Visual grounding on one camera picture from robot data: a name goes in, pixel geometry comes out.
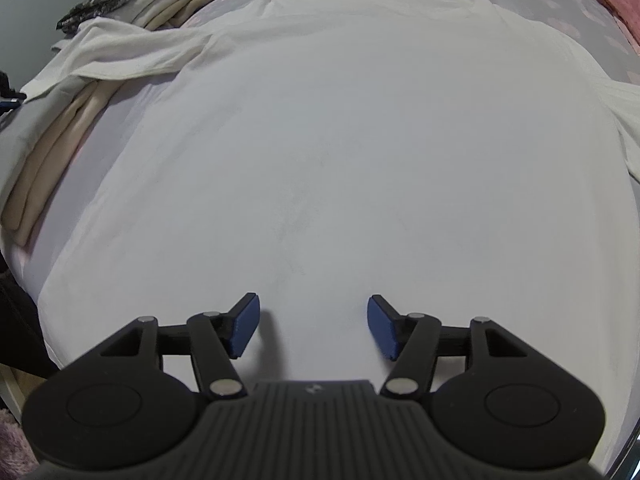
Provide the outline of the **white t-shirt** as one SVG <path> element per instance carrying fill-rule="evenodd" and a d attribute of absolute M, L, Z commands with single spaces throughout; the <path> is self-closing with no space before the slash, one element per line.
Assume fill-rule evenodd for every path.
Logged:
<path fill-rule="evenodd" d="M 66 365 L 139 315 L 256 292 L 249 382 L 382 382 L 366 303 L 492 318 L 638 414 L 639 81 L 489 0 L 254 0 L 163 42 L 50 201 L 24 266 Z"/>

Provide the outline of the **light grey folded garment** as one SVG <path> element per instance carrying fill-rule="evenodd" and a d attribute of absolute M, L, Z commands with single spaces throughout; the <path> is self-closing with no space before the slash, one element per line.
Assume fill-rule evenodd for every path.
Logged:
<path fill-rule="evenodd" d="M 80 141 L 122 86 L 69 74 L 1 119 L 1 227 L 17 246 L 32 236 Z"/>

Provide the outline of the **pink fluffy rug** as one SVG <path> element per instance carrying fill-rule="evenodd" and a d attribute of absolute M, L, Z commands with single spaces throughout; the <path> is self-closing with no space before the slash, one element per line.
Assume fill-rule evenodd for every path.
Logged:
<path fill-rule="evenodd" d="M 0 479 L 21 479 L 38 467 L 22 427 L 5 408 L 0 417 Z"/>

